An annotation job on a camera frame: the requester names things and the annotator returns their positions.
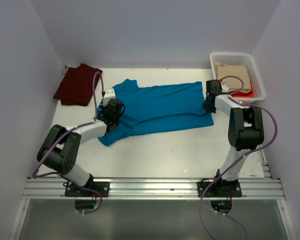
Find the blue t shirt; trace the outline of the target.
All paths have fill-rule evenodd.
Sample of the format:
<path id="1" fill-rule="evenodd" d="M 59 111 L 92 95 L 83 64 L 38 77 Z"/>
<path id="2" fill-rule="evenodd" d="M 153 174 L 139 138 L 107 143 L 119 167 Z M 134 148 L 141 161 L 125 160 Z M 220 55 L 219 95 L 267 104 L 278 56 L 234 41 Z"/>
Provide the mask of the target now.
<path id="1" fill-rule="evenodd" d="M 115 130 L 99 141 L 110 146 L 118 140 L 154 133 L 209 127 L 214 124 L 204 110 L 202 82 L 139 87 L 136 80 L 126 79 L 113 86 L 115 97 L 125 111 Z"/>

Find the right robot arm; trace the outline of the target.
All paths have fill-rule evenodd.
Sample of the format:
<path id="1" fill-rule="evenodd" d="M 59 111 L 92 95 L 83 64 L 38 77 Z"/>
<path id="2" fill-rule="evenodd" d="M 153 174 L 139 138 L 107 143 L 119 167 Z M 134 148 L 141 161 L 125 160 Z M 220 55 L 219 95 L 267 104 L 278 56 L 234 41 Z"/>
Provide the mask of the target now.
<path id="1" fill-rule="evenodd" d="M 236 187 L 247 154 L 264 141 L 262 111 L 246 106 L 223 92 L 220 81 L 216 79 L 206 82 L 206 98 L 202 107 L 209 113 L 221 111 L 229 117 L 227 136 L 230 149 L 212 185 L 213 192 L 222 197 L 231 187 Z"/>

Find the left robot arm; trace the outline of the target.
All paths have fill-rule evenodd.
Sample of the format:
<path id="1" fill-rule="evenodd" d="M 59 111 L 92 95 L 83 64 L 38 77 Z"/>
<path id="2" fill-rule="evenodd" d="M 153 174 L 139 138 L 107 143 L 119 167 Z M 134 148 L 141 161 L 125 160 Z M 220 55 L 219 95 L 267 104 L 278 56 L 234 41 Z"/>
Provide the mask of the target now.
<path id="1" fill-rule="evenodd" d="M 93 177 L 76 163 L 79 147 L 113 132 L 120 124 L 124 111 L 123 102 L 112 98 L 100 107 L 100 113 L 91 122 L 71 127 L 52 126 L 38 151 L 38 166 L 32 176 L 36 178 L 39 168 L 44 165 L 75 183 L 77 192 L 82 196 L 91 195 L 94 190 Z"/>

